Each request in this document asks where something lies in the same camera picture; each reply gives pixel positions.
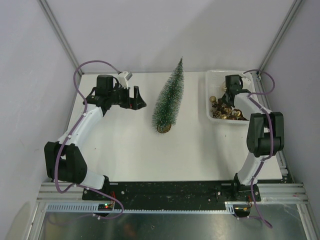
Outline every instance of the metallic floor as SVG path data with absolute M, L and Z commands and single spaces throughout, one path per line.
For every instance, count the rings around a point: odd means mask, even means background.
M 46 213 L 40 240 L 306 240 L 296 205 L 260 205 L 273 225 L 259 220 L 237 220 L 230 214 L 131 214 L 112 220 L 87 216 L 64 226 L 83 213 Z M 250 215 L 257 215 L 252 207 Z

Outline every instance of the purple cable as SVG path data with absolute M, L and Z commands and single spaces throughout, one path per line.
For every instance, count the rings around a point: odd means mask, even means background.
M 250 190 L 251 190 L 252 199 L 253 199 L 253 202 L 254 202 L 255 209 L 256 209 L 256 211 L 257 211 L 259 216 L 250 216 L 249 218 L 261 220 L 268 228 L 272 229 L 273 228 L 272 224 L 264 219 L 264 217 L 262 216 L 262 214 L 260 212 L 260 209 L 259 209 L 259 207 L 257 205 L 257 201 L 256 201 L 256 198 L 255 198 L 255 193 L 254 193 L 254 181 L 255 181 L 255 178 L 260 173 L 265 161 L 270 159 L 273 156 L 273 153 L 274 153 L 273 127 L 272 127 L 272 122 L 271 122 L 271 118 L 269 116 L 269 113 L 263 108 L 263 106 L 260 103 L 256 102 L 250 96 L 251 95 L 268 95 L 268 94 L 270 94 L 275 89 L 276 82 L 275 82 L 274 78 L 269 73 L 267 73 L 265 71 L 262 71 L 260 69 L 251 69 L 251 70 L 245 71 L 243 74 L 246 74 L 246 73 L 249 73 L 249 72 L 260 72 L 260 73 L 266 74 L 272 81 L 272 88 L 271 88 L 270 91 L 268 91 L 268 92 L 252 92 L 252 93 L 248 94 L 248 99 L 251 102 L 253 102 L 258 108 L 260 108 L 261 111 L 263 111 L 265 113 L 267 121 L 268 121 L 268 125 L 269 125 L 269 131 L 270 131 L 270 153 L 269 153 L 269 156 L 264 157 L 261 160 L 261 163 L 260 163 L 258 169 L 256 170 L 255 174 L 253 175 L 253 178 L 252 178 L 251 184 L 250 184 Z
M 80 92 L 79 87 L 77 86 L 76 77 L 77 77 L 77 72 L 80 70 L 81 67 L 83 67 L 84 65 L 87 65 L 87 64 L 91 64 L 91 63 L 103 63 L 103 64 L 107 64 L 107 65 L 109 65 L 110 67 L 112 67 L 118 74 L 120 73 L 120 71 L 119 71 L 118 69 L 116 69 L 113 65 L 111 65 L 110 63 L 108 63 L 108 62 L 106 62 L 106 61 L 102 61 L 102 60 L 86 61 L 86 62 L 82 63 L 81 65 L 79 65 L 79 66 L 76 68 L 76 70 L 74 71 L 74 74 L 73 74 L 73 85 L 74 85 L 75 90 L 77 91 L 77 93 L 81 96 L 81 98 L 82 98 L 83 101 L 84 101 L 84 110 L 83 110 L 83 113 L 86 113 L 86 112 L 87 112 L 88 103 L 87 103 L 87 100 L 86 100 L 85 96 Z M 80 124 L 80 122 L 82 121 L 83 118 L 84 118 L 84 115 L 82 114 L 82 115 L 79 117 L 78 121 L 76 121 L 76 123 L 74 124 L 74 126 L 73 126 L 73 127 L 71 128 L 71 130 L 69 131 L 68 136 L 71 136 L 71 135 L 72 135 L 72 133 L 75 131 L 75 129 L 76 129 L 77 126 Z M 56 160 L 55 160 L 55 166 L 54 166 L 54 185 L 55 185 L 56 190 L 57 190 L 58 193 L 60 193 L 60 194 L 64 194 L 66 191 L 68 191 L 68 190 L 74 185 L 74 183 L 71 183 L 68 187 L 66 187 L 66 189 L 61 190 L 61 188 L 60 188 L 60 186 L 59 186 L 59 182 L 58 182 L 58 170 L 59 170 L 60 157 L 61 157 L 62 151 L 63 151 L 63 149 L 64 149 L 64 147 L 65 147 L 65 145 L 66 145 L 66 143 L 67 143 L 67 141 L 68 141 L 68 139 L 69 139 L 68 136 L 64 139 L 64 141 L 63 141 L 62 144 L 61 144 L 61 147 L 59 148 L 59 151 L 58 151 L 58 154 L 57 154 Z M 86 186 L 82 186 L 82 185 L 79 185 L 79 184 L 77 184 L 77 186 L 78 186 L 78 187 L 81 187 L 81 188 L 84 188 L 84 189 L 90 189 L 90 190 L 93 191 L 93 192 L 96 192 L 96 193 L 98 193 L 98 194 L 101 194 L 101 195 L 103 195 L 103 196 L 105 196 L 105 197 L 113 200 L 113 201 L 116 201 L 116 202 L 121 206 L 121 212 L 120 212 L 119 214 L 117 214 L 116 216 L 112 216 L 112 217 L 102 217 L 102 216 L 99 216 L 100 218 L 102 218 L 102 219 L 115 219 L 115 218 L 117 218 L 117 217 L 119 217 L 120 215 L 123 214 L 123 212 L 124 212 L 125 209 L 124 209 L 123 204 L 122 204 L 119 200 L 117 200 L 117 199 L 113 198 L 112 196 L 109 196 L 109 195 L 107 195 L 107 194 L 105 194 L 105 193 L 103 193 L 103 192 L 100 192 L 100 191 L 98 191 L 98 190 L 96 190 L 96 189 L 93 189 L 93 188 L 90 188 L 90 187 L 86 187 Z

